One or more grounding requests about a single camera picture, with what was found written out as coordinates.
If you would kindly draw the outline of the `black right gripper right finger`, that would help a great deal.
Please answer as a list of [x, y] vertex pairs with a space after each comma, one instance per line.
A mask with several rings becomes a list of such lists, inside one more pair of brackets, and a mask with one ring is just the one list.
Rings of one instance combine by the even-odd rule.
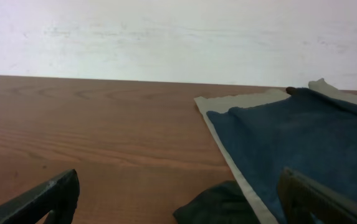
[[287, 223], [357, 224], [357, 203], [289, 168], [277, 184]]

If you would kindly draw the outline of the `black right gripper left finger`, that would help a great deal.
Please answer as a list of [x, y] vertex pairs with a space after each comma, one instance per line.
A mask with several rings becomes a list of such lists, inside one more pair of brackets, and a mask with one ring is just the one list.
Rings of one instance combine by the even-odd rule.
[[20, 196], [0, 205], [0, 224], [71, 224], [80, 195], [76, 170], [66, 170]]

